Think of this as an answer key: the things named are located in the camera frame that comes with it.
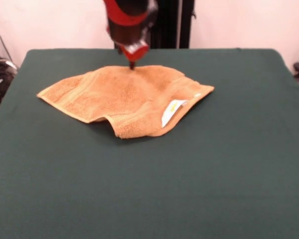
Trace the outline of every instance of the green tablecloth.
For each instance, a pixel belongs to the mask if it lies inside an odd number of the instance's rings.
[[[0,108],[0,239],[299,239],[299,86],[278,53],[151,51],[140,65],[216,87],[158,138],[120,140],[36,98],[123,64],[28,53]]]

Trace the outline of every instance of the orange towel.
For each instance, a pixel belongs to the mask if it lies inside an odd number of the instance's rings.
[[[163,66],[109,66],[70,77],[37,96],[84,123],[108,120],[120,138],[161,136],[214,90]]]

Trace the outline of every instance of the towel fold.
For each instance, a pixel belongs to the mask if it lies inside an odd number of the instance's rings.
[[[84,123],[108,120],[120,138],[161,136],[214,90],[163,66],[108,66],[57,82],[38,97]]]

